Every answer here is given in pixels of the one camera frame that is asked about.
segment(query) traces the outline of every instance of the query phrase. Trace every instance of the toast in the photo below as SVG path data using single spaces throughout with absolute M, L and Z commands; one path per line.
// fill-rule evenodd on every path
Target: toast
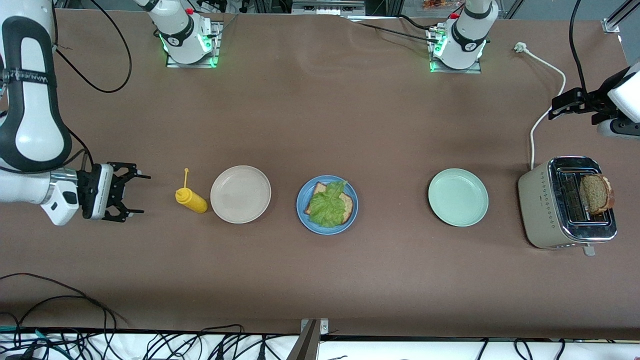
M 602 174 L 582 176 L 580 180 L 580 199 L 592 215 L 602 214 L 613 208 L 615 196 L 611 183 Z
M 319 192 L 325 192 L 326 191 L 326 185 L 323 183 L 316 183 L 316 187 L 314 188 L 314 195 L 319 193 Z M 342 199 L 342 201 L 344 201 L 344 217 L 342 219 L 342 224 L 345 224 L 347 221 L 349 221 L 349 218 L 351 217 L 351 214 L 353 212 L 353 199 L 345 194 L 344 192 L 342 194 L 340 194 L 340 199 Z M 311 209 L 309 208 L 309 205 L 307 205 L 307 208 L 305 209 L 305 214 L 307 215 L 311 215 Z

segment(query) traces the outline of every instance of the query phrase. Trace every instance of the mint green plate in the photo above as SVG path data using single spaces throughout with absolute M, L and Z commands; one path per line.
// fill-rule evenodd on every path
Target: mint green plate
M 477 176 L 461 168 L 450 168 L 431 180 L 429 204 L 447 224 L 471 226 L 486 214 L 489 195 Z

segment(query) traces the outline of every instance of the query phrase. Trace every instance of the brown tabletop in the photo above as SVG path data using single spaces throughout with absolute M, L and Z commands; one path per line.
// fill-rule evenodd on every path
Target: brown tabletop
M 535 249 L 520 218 L 529 129 L 560 79 L 512 48 L 527 42 L 566 72 L 567 88 L 578 86 L 567 22 L 497 21 L 483 73 L 460 75 L 430 73 L 419 40 L 335 16 L 240 15 L 217 69 L 167 69 L 148 15 L 113 16 L 131 47 L 131 81 L 101 94 L 56 57 L 60 112 L 96 161 L 135 162 L 152 176 L 131 181 L 125 198 L 146 213 L 125 224 L 77 214 L 55 227 L 38 206 L 0 204 L 0 274 L 66 282 L 130 328 L 239 322 L 295 332 L 300 318 L 322 317 L 338 334 L 638 337 L 640 143 L 598 135 L 588 115 L 544 121 L 536 133 L 538 163 L 590 156 L 614 184 L 620 233 L 594 258 Z M 103 15 L 60 11 L 58 22 L 76 66 L 117 86 L 126 56 Z M 375 23 L 420 35 L 397 20 Z M 626 66 L 617 36 L 597 22 L 577 23 L 575 35 L 590 89 Z M 175 202 L 185 167 L 208 198 L 234 165 L 271 181 L 258 220 L 232 225 Z M 426 200 L 430 179 L 453 167 L 489 193 L 484 220 L 471 227 L 443 223 Z M 295 210 L 301 186 L 323 174 L 350 181 L 360 200 L 353 225 L 329 237 L 308 231 Z M 10 279 L 0 306 L 19 313 L 62 293 Z M 25 325 L 101 327 L 101 317 L 59 301 Z

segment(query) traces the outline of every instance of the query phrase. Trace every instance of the yellow bottle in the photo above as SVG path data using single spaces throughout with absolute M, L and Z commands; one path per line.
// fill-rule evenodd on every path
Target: yellow bottle
M 187 174 L 189 174 L 188 168 L 184 169 L 184 187 L 175 191 L 175 200 L 198 214 L 202 214 L 207 211 L 207 201 L 187 187 Z

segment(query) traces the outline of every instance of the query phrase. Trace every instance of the toaster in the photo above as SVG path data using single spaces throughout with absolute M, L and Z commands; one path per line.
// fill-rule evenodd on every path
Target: toaster
M 527 238 L 541 249 L 582 247 L 594 256 L 592 245 L 618 233 L 613 209 L 592 215 L 582 203 L 582 176 L 601 174 L 600 166 L 583 156 L 553 158 L 518 180 L 520 211 Z

